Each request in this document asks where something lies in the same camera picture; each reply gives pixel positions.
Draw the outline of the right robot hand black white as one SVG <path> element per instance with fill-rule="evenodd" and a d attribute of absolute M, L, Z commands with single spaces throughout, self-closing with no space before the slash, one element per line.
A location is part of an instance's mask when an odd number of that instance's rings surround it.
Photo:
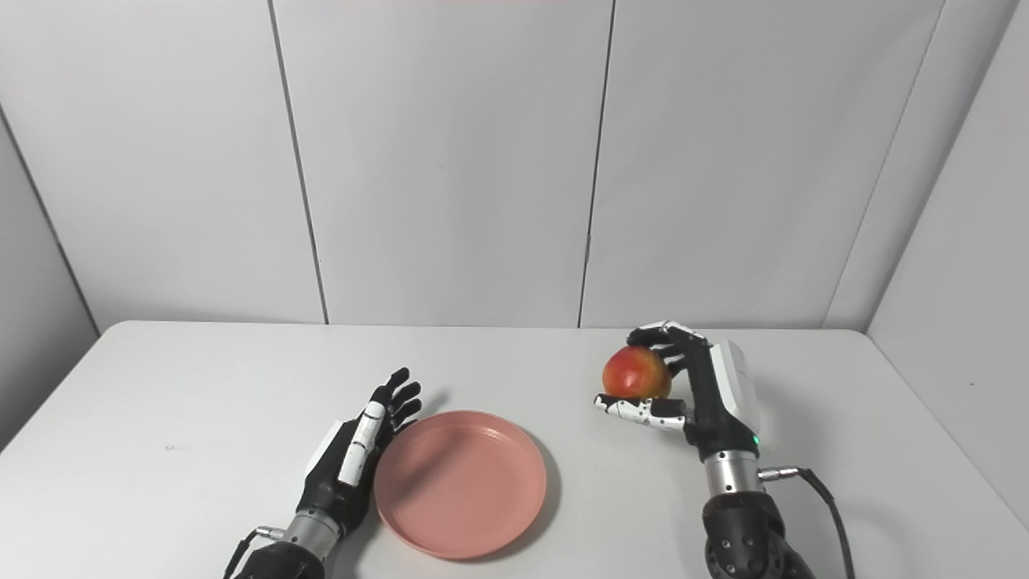
<path fill-rule="evenodd" d="M 599 393 L 594 399 L 596 408 L 633 424 L 683 433 L 700 461 L 730 451 L 760 457 L 760 417 L 753 383 L 746 376 L 745 359 L 735 343 L 713 343 L 690 327 L 662 320 L 633 329 L 627 345 L 653 352 L 671 377 L 687 374 L 691 404 L 655 396 Z"/>

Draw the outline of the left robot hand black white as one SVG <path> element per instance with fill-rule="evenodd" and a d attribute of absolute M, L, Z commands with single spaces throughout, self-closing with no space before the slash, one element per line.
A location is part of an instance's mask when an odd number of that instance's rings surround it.
<path fill-rule="evenodd" d="M 383 453 L 422 409 L 421 384 L 409 368 L 375 389 L 354 419 L 342 422 L 306 473 L 297 509 L 315 511 L 338 524 L 339 535 L 357 530 L 370 511 L 375 472 Z"/>

